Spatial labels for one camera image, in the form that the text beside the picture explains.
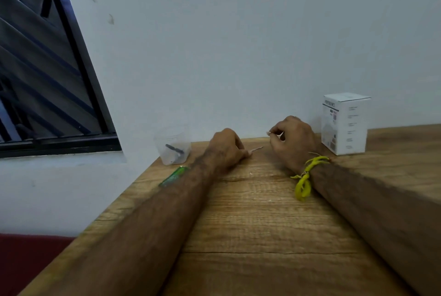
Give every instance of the green packet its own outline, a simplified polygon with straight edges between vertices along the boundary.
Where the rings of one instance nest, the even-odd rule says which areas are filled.
[[[179,166],[168,178],[159,184],[159,187],[166,187],[170,183],[175,182],[189,169],[189,167]]]

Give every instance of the yellow thread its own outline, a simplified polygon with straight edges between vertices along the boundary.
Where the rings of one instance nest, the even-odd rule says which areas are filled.
[[[301,175],[291,176],[291,179],[300,179],[295,185],[295,197],[299,201],[303,201],[306,197],[311,194],[311,182],[309,181],[309,172],[318,164],[329,164],[329,158],[325,156],[319,156],[309,159],[305,162],[305,171]]]

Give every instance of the wooden table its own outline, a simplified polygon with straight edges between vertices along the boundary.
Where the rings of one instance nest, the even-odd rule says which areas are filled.
[[[305,202],[294,198],[294,182],[267,137],[243,141],[264,148],[214,185],[163,295],[412,294],[317,193]],[[194,143],[188,163],[206,145]],[[371,130],[365,154],[335,161],[441,200],[441,125]],[[60,279],[175,168],[156,160],[20,295],[37,295]]]

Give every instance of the clear plastic cup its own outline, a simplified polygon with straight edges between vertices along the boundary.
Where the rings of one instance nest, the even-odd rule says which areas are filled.
[[[184,163],[191,150],[190,133],[187,125],[167,126],[154,136],[164,165],[177,165]]]

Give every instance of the white box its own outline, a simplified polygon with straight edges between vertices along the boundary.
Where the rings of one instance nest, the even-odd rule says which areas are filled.
[[[322,143],[338,156],[365,151],[369,101],[350,92],[324,96]]]

